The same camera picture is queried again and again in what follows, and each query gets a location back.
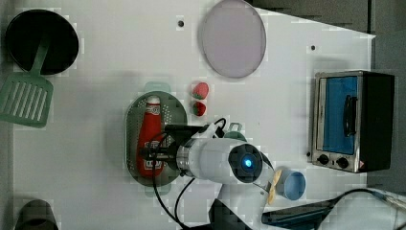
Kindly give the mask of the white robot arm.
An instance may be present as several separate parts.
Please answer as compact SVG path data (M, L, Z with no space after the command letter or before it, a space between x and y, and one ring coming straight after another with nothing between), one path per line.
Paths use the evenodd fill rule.
M221 185L204 227L211 230L260 230L275 170L255 146L221 134L219 125L165 126L158 142L141 148L146 160L166 162L180 175Z

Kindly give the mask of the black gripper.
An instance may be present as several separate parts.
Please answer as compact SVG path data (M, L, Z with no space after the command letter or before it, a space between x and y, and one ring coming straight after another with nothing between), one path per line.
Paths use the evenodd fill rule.
M177 151L189 141L202 126L167 125L164 130L147 140L145 147L139 148L139 155L144 160L157 160L177 170Z

